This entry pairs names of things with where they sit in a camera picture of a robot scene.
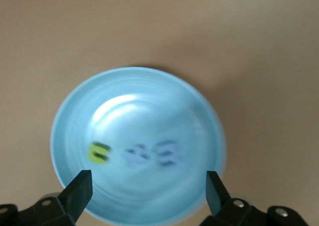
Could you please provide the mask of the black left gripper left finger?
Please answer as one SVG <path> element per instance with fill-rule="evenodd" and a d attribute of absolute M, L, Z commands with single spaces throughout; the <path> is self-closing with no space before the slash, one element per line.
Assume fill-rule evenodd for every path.
<path fill-rule="evenodd" d="M 19 211 L 15 204 L 0 206 L 2 226 L 74 226 L 93 195 L 92 173 L 82 170 L 62 192 L 43 196 Z"/>

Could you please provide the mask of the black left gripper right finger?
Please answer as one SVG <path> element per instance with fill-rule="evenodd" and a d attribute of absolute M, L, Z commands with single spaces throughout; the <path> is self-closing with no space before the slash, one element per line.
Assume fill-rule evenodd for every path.
<path fill-rule="evenodd" d="M 206 174 L 206 200 L 211 211 L 202 226 L 307 226 L 299 213 L 284 206 L 262 212 L 246 200 L 233 198 L 215 171 Z"/>

